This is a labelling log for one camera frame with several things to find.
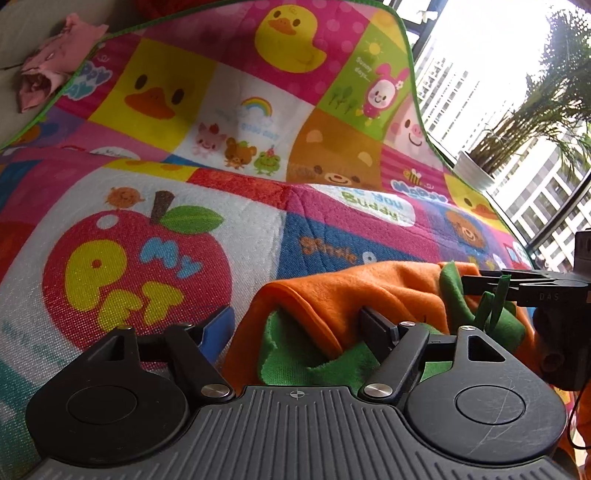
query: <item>apple stem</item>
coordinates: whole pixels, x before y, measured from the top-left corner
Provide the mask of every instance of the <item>apple stem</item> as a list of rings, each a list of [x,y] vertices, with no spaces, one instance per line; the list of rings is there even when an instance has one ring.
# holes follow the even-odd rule
[[[156,192],[154,198],[154,206],[152,207],[152,213],[150,214],[150,224],[157,225],[160,223],[160,219],[170,207],[170,204],[174,200],[174,194],[166,190],[159,190]]]

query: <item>bunny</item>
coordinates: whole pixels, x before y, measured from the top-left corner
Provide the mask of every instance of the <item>bunny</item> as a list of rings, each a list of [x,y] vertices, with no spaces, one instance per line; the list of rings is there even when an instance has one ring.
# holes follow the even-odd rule
[[[363,113],[369,119],[379,118],[380,112],[392,105],[398,91],[410,75],[410,69],[402,69],[394,78],[390,75],[391,68],[387,63],[382,63],[375,70],[378,78],[369,86],[363,110],[358,113]]]

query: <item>pink cat cartoon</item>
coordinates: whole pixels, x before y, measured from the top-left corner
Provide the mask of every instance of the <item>pink cat cartoon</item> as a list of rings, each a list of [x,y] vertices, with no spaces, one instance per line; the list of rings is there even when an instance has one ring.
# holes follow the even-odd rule
[[[196,145],[193,147],[193,154],[207,158],[210,153],[225,146],[226,137],[226,134],[220,133],[217,124],[210,125],[209,128],[203,123],[199,124],[197,137],[195,138]]]
[[[389,108],[398,91],[404,87],[404,81],[410,75],[410,69],[404,68],[396,77],[391,76],[392,67],[387,63],[382,63],[375,69],[378,78],[369,86],[365,104],[362,110],[358,110],[357,115],[365,115],[369,122],[374,118],[379,118],[379,114]]]
[[[413,96],[409,93],[402,101],[386,131],[384,143],[424,165],[443,171],[441,160],[427,142]]]

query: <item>rainbow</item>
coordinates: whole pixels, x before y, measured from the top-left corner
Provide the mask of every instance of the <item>rainbow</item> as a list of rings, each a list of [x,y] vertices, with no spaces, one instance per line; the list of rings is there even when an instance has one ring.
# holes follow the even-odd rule
[[[251,108],[259,108],[265,116],[273,115],[273,108],[271,104],[261,97],[247,98],[240,105],[242,105],[247,110],[250,110]]]

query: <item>duck eye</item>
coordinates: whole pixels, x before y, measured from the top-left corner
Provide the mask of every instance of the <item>duck eye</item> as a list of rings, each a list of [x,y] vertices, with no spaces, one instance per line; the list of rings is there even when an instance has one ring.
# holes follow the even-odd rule
[[[135,89],[141,90],[142,88],[144,88],[147,81],[148,81],[147,75],[145,75],[145,74],[140,75],[138,77],[138,79],[135,81]]]
[[[175,90],[173,93],[173,98],[172,98],[173,105],[178,105],[183,100],[183,97],[184,97],[184,90],[182,88]]]

